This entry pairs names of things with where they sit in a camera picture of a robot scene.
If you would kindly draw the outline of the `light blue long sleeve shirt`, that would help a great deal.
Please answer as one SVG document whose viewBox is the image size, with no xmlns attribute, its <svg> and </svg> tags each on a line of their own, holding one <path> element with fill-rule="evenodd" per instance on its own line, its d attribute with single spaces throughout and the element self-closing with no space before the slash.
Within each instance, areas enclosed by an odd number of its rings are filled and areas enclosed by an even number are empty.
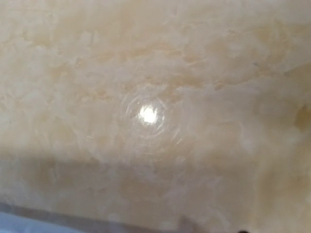
<svg viewBox="0 0 311 233">
<path fill-rule="evenodd" d="M 175 230 L 153 230 L 27 208 L 0 211 L 2 233 L 196 233 L 197 230 L 198 228 L 187 220 L 181 220 Z"/>
</svg>

